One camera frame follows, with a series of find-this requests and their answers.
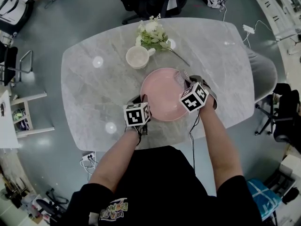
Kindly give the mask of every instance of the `sleeve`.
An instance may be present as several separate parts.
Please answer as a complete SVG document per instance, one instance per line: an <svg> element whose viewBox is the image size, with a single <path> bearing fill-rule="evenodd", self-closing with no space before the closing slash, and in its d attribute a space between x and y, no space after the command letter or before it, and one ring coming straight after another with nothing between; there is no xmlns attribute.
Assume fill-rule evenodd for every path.
<svg viewBox="0 0 301 226"><path fill-rule="evenodd" d="M72 195L59 225L88 225L90 212L100 213L113 198L113 192L100 184L83 185Z"/></svg>
<svg viewBox="0 0 301 226"><path fill-rule="evenodd" d="M217 190L220 220L229 225L260 225L261 215L243 176L235 176Z"/></svg>

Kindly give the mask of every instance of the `glove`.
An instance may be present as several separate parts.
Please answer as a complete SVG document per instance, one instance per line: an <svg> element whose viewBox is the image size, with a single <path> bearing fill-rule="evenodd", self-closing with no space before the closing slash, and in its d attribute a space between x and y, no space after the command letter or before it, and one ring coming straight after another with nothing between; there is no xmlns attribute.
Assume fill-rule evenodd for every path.
<svg viewBox="0 0 301 226"><path fill-rule="evenodd" d="M196 82L199 82L200 85L206 89L209 94L214 98L214 102L213 102L213 109L216 110L217 109L217 96L216 94L211 90L211 88L209 87L209 85L207 84L207 82L205 80L202 79L201 76L199 75L192 75L189 77L191 83L188 85L189 87L194 85Z"/></svg>
<svg viewBox="0 0 301 226"><path fill-rule="evenodd" d="M134 97L133 99L129 100L127 105L130 104L139 104L139 103L144 103L147 102L147 96L144 95L142 100L140 96ZM139 136L139 143L141 142L141 137L142 136L146 136L147 135L147 123L150 121L151 119L148 119L146 124L144 125L139 125L139 126L129 126L125 128L125 132L128 130L133 130L136 131L138 133Z"/></svg>

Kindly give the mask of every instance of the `white mug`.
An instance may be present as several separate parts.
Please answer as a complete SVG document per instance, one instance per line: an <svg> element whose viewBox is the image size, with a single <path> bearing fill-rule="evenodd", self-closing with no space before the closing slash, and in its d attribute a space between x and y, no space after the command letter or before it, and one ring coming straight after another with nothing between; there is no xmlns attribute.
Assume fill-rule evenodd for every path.
<svg viewBox="0 0 301 226"><path fill-rule="evenodd" d="M126 60L132 68L136 70L143 69L147 65L150 56L155 52L154 48L147 50L142 46L134 46L127 51Z"/></svg>

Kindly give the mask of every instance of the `black and white cube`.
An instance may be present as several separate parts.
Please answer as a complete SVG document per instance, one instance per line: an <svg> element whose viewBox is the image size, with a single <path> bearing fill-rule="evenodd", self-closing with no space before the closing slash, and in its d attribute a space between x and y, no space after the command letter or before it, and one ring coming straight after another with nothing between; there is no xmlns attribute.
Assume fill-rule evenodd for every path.
<svg viewBox="0 0 301 226"><path fill-rule="evenodd" d="M123 112L127 126L145 125L151 117L149 104L147 102L124 105Z"/></svg>
<svg viewBox="0 0 301 226"><path fill-rule="evenodd" d="M191 113L203 107L207 101L209 92L198 82L185 90L180 97L180 102Z"/></svg>

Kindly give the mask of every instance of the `hand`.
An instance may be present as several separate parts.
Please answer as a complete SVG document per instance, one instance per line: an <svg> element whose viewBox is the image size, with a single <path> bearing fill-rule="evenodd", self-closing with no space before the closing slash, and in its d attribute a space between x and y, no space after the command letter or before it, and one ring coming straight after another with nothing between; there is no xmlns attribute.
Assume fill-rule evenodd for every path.
<svg viewBox="0 0 301 226"><path fill-rule="evenodd" d="M137 97L134 97L127 104L138 104L138 103L143 103L143 102L147 102L147 95L143 95L142 98L140 97L140 95L137 96ZM147 122L144 125L126 127L125 132L130 131L130 130L135 131L139 136L139 142L138 142L138 144L139 144L140 141L141 141L141 136L147 135L147 123L150 120L151 120L151 112L149 111L149 118L148 118Z"/></svg>
<svg viewBox="0 0 301 226"><path fill-rule="evenodd" d="M200 112L205 110L205 109L213 109L216 110L217 108L217 101L216 101L216 94L211 90L210 86L207 84L207 82L202 79L201 76L199 75L192 75L189 77L190 80L192 81L191 84L199 82L200 85L204 88L207 89L207 91L209 92L209 96L207 98L206 104L200 109Z"/></svg>
<svg viewBox="0 0 301 226"><path fill-rule="evenodd" d="M199 114L201 115L201 114L206 113L208 111L214 111L213 105L214 105L214 98L213 98L212 95L209 94L208 98L207 98L207 101L206 101L206 104L202 108L200 108Z"/></svg>

